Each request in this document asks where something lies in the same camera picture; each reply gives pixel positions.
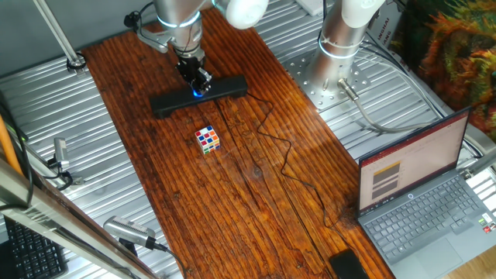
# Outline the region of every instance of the keyboard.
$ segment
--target keyboard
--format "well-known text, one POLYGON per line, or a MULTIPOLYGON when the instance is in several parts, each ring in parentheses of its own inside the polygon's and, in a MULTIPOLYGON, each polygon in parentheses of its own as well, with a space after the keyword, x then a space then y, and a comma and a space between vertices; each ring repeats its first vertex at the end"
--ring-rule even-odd
POLYGON ((55 278, 67 270, 62 247, 25 226, 5 218, 18 279, 55 278))
POLYGON ((470 226, 467 216, 478 210, 479 204, 480 200, 466 193, 457 177, 368 222, 364 228, 392 262, 440 231, 470 226))

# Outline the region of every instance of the rubik's cube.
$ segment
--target rubik's cube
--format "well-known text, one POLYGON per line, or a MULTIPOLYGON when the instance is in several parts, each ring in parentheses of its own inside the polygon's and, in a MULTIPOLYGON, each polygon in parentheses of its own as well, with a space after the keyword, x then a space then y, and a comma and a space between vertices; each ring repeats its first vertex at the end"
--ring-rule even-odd
POLYGON ((219 137, 211 126, 197 131, 195 135, 203 154, 210 153, 211 151, 220 148, 219 137))

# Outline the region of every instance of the laptop screen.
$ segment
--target laptop screen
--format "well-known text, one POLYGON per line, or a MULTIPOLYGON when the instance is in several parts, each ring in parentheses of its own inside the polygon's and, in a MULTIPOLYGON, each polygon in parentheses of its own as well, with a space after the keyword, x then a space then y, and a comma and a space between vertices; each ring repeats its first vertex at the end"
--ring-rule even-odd
POLYGON ((360 215, 456 167, 467 127, 464 109, 360 160, 360 215))

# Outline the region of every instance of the metal mounting plate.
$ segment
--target metal mounting plate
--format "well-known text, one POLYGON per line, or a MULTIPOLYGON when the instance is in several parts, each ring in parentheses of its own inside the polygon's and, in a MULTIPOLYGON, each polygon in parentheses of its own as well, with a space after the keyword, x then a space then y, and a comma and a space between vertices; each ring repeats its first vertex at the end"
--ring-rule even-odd
MULTIPOLYGON (((322 86, 311 84, 307 80, 307 66, 310 63, 315 51, 302 54, 298 57, 288 60, 284 67, 293 77, 301 90, 313 102, 318 112, 321 112, 337 103, 340 103, 347 96, 344 91, 322 90, 322 86)), ((370 81, 367 76, 358 68, 355 63, 352 66, 351 81, 348 81, 356 93, 369 88, 370 81)))

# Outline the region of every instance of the laptop touchpad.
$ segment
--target laptop touchpad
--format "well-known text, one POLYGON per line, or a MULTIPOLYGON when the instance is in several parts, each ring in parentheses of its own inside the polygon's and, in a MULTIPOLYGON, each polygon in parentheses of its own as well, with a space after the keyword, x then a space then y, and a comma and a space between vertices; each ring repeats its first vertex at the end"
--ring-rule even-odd
POLYGON ((462 263, 462 259, 446 238, 427 246, 416 256, 430 277, 438 277, 462 263))

